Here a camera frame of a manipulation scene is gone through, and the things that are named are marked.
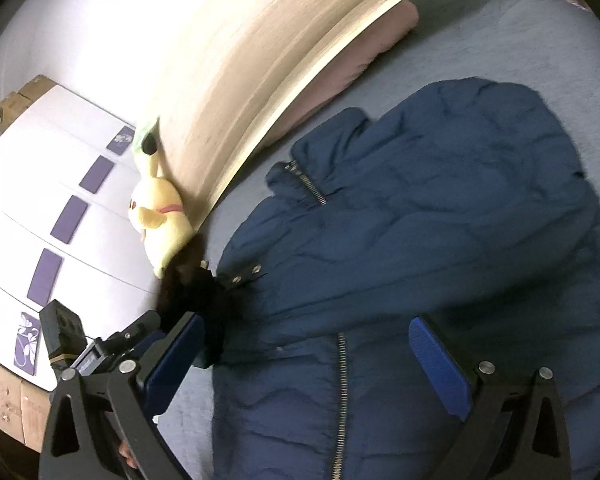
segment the screw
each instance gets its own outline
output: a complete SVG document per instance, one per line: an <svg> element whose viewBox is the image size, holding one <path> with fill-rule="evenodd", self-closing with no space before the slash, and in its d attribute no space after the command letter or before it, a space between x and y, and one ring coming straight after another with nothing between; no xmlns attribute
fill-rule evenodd
<svg viewBox="0 0 600 480"><path fill-rule="evenodd" d="M75 377L75 368L67 368L66 370L62 370L60 374L60 378L63 381L70 381Z"/></svg>
<svg viewBox="0 0 600 480"><path fill-rule="evenodd" d="M126 361L122 361L118 370L120 370L123 374L129 374L136 369L136 362L132 359L127 359Z"/></svg>
<svg viewBox="0 0 600 480"><path fill-rule="evenodd" d="M490 361L481 361L478 365L478 370L480 370L485 375L491 375L496 371L495 365Z"/></svg>
<svg viewBox="0 0 600 480"><path fill-rule="evenodd" d="M551 371L550 368L547 368L546 366L543 366L542 368L540 368L538 370L538 373L540 374L540 377L542 377L543 379L546 379L547 381L554 377L554 373Z"/></svg>

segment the yellow stuffed animal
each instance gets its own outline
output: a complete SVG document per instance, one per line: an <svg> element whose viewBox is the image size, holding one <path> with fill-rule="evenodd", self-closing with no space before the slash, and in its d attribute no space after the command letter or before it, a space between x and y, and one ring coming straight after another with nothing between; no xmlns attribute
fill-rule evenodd
<svg viewBox="0 0 600 480"><path fill-rule="evenodd" d="M173 184L158 176L158 121L136 131L132 149L141 179L129 202L129 219L141 234L158 278L169 261L195 234Z"/></svg>

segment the pink fluffy cushion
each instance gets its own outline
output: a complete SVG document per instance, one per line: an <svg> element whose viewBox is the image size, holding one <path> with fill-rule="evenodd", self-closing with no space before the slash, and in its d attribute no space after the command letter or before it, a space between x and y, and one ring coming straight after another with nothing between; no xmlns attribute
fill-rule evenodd
<svg viewBox="0 0 600 480"><path fill-rule="evenodd" d="M418 9L407 0L392 7L349 43L300 92L262 139L268 146L307 120L353 83L366 67L418 24Z"/></svg>

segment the bed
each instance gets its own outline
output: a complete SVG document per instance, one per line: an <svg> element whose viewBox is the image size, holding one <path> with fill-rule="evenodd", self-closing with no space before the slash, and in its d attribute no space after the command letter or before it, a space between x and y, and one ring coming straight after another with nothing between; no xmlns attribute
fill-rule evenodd
<svg viewBox="0 0 600 480"><path fill-rule="evenodd" d="M415 31L320 113L249 160L232 180L202 226L211 269L235 229L270 195L266 173L274 162L288 160L296 139L346 107L379 117L422 86L443 79L480 76L539 91L573 138L600 195L600 22L595 15L564 0L411 1L420 13ZM210 376L210 370L192 368L158 424L193 478L209 478L212 472ZM594 473L577 471L574 480Z"/></svg>

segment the gold metal zipper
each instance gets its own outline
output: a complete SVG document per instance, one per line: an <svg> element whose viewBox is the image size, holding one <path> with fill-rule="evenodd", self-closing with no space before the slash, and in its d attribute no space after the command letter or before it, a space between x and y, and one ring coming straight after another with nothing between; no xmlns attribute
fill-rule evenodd
<svg viewBox="0 0 600 480"><path fill-rule="evenodd" d="M318 199L320 205L325 205L327 203L325 197L323 197L320 191L318 191L318 188L314 186L314 183L302 172L300 166L298 166L298 162L292 160L285 166L285 170L290 171L298 177L304 186Z"/></svg>
<svg viewBox="0 0 600 480"><path fill-rule="evenodd" d="M314 183L300 169L298 162L292 160L285 166L304 186L316 197L320 205L325 205L327 200L318 191ZM338 402L338 436L336 438L336 453L333 461L331 480L342 480L342 466L344 465L344 447L347 437L347 411L349 409L349 378L347 375L347 340L344 332L338 334L338 374L340 377L340 400Z"/></svg>

